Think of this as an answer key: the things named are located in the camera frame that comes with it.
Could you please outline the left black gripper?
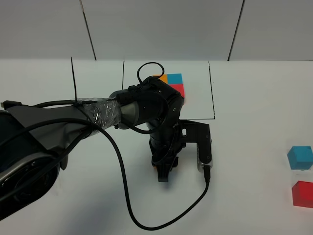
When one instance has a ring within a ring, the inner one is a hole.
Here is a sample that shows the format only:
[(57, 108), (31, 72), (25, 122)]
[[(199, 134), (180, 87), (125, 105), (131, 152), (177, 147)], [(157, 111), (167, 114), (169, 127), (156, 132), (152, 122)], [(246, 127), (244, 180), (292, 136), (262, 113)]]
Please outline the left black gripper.
[[(181, 143), (182, 130), (180, 119), (173, 125), (169, 125), (150, 135), (149, 146), (152, 153), (152, 164), (156, 165), (159, 182), (168, 182), (169, 173), (178, 166), (177, 154), (186, 147)], [(168, 151), (175, 154), (168, 158)]]

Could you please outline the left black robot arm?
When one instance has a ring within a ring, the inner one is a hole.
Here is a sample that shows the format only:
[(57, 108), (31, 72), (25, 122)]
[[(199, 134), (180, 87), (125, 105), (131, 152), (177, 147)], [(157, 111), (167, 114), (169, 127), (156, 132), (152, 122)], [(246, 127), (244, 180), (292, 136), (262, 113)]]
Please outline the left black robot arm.
[(5, 219), (43, 197), (68, 155), (83, 139), (107, 128), (143, 133), (165, 159), (179, 132), (183, 96), (150, 76), (109, 98), (76, 98), (33, 106), (5, 101), (0, 113), (0, 217)]

